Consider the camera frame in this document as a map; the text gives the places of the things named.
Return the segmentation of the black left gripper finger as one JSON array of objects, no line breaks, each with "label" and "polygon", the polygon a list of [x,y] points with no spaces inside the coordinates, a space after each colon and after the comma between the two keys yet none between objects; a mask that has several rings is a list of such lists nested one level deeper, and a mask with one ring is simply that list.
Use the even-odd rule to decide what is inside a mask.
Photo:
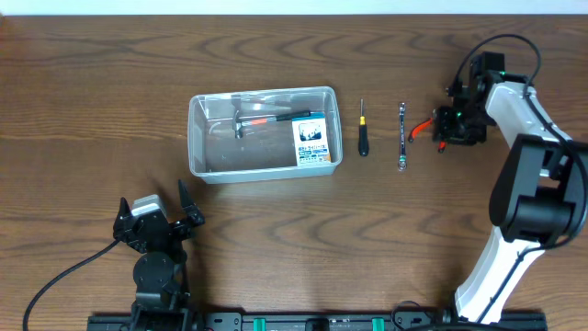
[{"label": "black left gripper finger", "polygon": [[178,193],[181,208],[186,215],[185,220],[192,226],[203,225],[205,223],[205,217],[201,213],[198,205],[192,199],[187,191],[185,183],[181,179],[178,180]]},{"label": "black left gripper finger", "polygon": [[119,211],[117,214],[117,225],[127,225],[132,220],[132,213],[129,203],[122,197],[120,199]]}]

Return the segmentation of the red handled pliers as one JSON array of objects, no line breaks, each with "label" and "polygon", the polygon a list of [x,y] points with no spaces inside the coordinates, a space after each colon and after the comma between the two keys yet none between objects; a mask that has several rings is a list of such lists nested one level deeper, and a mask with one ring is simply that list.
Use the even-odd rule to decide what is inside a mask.
[{"label": "red handled pliers", "polygon": [[[436,117],[436,110],[434,109],[432,112],[432,116],[428,120],[424,120],[423,122],[419,123],[410,131],[408,142],[413,143],[414,139],[417,137],[417,135],[421,131],[431,127],[435,122],[435,117]],[[441,141],[437,147],[437,151],[440,154],[442,154],[446,150],[446,147],[447,147],[447,144],[445,142]]]}]

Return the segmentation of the silver combination wrench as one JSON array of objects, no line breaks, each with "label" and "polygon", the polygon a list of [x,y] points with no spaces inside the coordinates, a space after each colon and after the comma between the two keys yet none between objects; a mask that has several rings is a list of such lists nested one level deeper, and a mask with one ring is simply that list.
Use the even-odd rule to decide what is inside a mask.
[{"label": "silver combination wrench", "polygon": [[398,160],[398,169],[400,171],[405,171],[407,168],[405,126],[404,126],[405,111],[406,111],[406,104],[404,102],[401,102],[399,104],[399,160]]}]

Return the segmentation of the small black orange hammer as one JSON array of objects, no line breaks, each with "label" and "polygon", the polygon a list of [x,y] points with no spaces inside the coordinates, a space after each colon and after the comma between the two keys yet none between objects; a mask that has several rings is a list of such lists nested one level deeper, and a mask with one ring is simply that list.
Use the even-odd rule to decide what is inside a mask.
[{"label": "small black orange hammer", "polygon": [[245,127],[257,126],[257,125],[264,125],[270,122],[279,122],[279,121],[286,121],[286,120],[294,120],[298,118],[306,118],[311,115],[309,110],[303,110],[298,112],[293,112],[284,115],[277,115],[277,116],[270,116],[255,120],[242,120],[239,117],[239,110],[236,110],[233,117],[232,117],[232,129],[234,131],[234,135],[236,139],[241,139],[243,137],[243,129]]}]

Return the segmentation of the black yellow screwdriver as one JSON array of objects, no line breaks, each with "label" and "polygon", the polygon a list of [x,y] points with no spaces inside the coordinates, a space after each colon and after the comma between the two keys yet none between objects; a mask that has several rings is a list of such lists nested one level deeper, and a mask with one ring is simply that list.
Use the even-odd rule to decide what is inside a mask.
[{"label": "black yellow screwdriver", "polygon": [[358,152],[361,156],[367,156],[369,153],[368,144],[368,127],[365,116],[365,101],[360,99],[360,117],[358,126]]}]

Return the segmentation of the clear plastic container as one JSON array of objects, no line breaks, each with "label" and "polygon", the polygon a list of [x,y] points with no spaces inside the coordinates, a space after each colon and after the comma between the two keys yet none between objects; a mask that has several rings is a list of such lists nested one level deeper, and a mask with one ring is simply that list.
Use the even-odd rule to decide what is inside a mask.
[{"label": "clear plastic container", "polygon": [[[326,118],[331,163],[297,166],[292,120],[245,127],[236,139],[232,117],[255,120],[309,110]],[[189,103],[190,172],[208,184],[330,176],[343,160],[343,137],[334,90],[298,87],[198,95]]]}]

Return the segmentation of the blue white cardboard box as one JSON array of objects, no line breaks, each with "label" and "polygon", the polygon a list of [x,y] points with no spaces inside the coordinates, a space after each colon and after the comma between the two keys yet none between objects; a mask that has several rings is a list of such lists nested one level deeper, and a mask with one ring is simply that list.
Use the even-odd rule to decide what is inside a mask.
[{"label": "blue white cardboard box", "polygon": [[326,118],[323,113],[296,118],[292,122],[297,166],[331,163]]}]

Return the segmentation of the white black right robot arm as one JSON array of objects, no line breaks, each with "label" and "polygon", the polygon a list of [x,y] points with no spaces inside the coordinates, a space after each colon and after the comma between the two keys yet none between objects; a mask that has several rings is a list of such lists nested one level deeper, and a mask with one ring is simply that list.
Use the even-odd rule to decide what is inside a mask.
[{"label": "white black right robot arm", "polygon": [[508,297],[530,265],[576,236],[587,218],[587,146],[561,131],[537,100],[529,77],[509,74],[498,52],[468,56],[469,81],[455,79],[452,99],[433,113],[438,149],[484,143],[496,127],[510,152],[492,190],[490,238],[455,290],[464,322],[500,321]]}]

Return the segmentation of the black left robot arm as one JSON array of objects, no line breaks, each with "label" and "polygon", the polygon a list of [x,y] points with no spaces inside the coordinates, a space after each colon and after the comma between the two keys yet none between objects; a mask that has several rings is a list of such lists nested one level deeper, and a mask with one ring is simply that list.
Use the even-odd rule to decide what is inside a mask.
[{"label": "black left robot arm", "polygon": [[113,237],[141,254],[133,268],[135,302],[123,330],[186,331],[197,323],[196,314],[187,307],[190,291],[183,242],[195,236],[195,228],[205,218],[182,181],[178,193],[185,216],[171,223],[157,195],[132,205],[120,201]]}]

